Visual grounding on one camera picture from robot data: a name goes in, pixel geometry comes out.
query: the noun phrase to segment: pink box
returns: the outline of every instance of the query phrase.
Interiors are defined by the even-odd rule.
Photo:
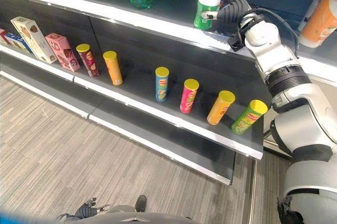
[[[51,46],[62,67],[73,72],[81,67],[66,37],[57,33],[50,33],[46,36],[46,40]]]
[[[0,44],[10,45],[9,41],[6,39],[6,31],[0,28]]]

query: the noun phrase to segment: person's foot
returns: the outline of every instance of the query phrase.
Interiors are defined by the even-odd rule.
[[[147,203],[147,198],[145,195],[140,195],[137,199],[136,202],[136,211],[137,212],[145,212],[145,208],[146,208],[146,203]]]

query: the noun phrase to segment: pink pringles can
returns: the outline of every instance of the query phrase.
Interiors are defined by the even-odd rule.
[[[86,67],[89,76],[97,77],[100,75],[94,56],[90,51],[90,46],[88,44],[80,44],[76,47],[78,54],[80,55],[84,66]]]
[[[195,79],[187,79],[184,82],[184,90],[180,102],[180,110],[183,113],[191,111],[198,88],[199,82]]]

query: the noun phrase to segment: dark red pringles can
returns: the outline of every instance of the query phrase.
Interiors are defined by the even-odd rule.
[[[78,54],[80,55],[84,66],[88,70],[88,74],[91,77],[97,77],[100,75],[94,56],[90,51],[90,46],[88,44],[80,44],[76,47]]]

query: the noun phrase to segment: green can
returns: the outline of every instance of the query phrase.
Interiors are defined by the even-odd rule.
[[[252,100],[241,115],[232,124],[236,134],[243,134],[252,124],[268,111],[268,107],[260,100]]]
[[[194,26],[201,30],[208,30],[212,27],[211,20],[204,20],[202,12],[219,10],[221,0],[198,0]]]

